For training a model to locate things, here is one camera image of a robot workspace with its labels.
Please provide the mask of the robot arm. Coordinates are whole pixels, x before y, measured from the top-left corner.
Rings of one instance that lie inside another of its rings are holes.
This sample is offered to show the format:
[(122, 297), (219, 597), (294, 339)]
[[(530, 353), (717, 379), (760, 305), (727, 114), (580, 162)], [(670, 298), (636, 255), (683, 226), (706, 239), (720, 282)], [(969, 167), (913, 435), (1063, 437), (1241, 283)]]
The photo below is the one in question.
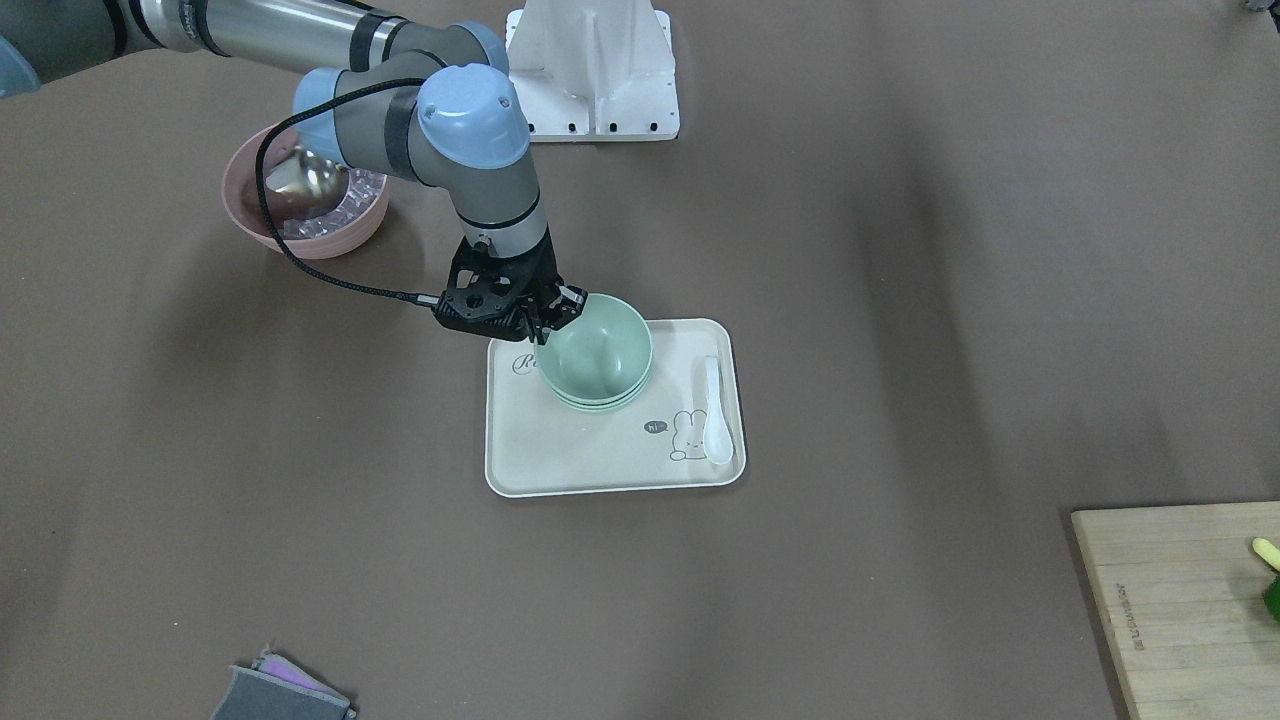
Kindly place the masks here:
[(558, 273), (531, 135), (500, 38), (358, 1), (5, 1), (3, 96), (150, 49), (297, 72), (302, 145), (338, 164), (444, 190), (463, 229), (439, 293), (361, 286), (445, 328), (544, 343), (588, 300)]

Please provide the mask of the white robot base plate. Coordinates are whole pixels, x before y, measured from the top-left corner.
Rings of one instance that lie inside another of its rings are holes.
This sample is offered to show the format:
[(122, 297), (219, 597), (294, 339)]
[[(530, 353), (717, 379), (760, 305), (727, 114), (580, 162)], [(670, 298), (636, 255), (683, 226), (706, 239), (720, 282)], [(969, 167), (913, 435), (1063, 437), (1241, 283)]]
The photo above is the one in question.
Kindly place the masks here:
[(650, 1), (526, 1), (506, 18), (506, 51), (535, 143), (680, 135), (672, 22)]

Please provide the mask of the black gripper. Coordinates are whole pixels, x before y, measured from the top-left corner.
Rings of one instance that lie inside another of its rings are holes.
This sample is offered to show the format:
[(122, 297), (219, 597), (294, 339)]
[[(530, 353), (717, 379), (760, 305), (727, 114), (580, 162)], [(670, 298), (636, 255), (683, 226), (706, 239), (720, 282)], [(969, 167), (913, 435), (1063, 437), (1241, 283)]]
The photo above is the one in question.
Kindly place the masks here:
[(586, 299), (586, 291), (563, 286), (549, 234), (513, 258), (492, 258), (461, 240), (431, 313), (447, 329), (527, 336), (543, 346), (547, 331), (561, 331), (577, 319)]

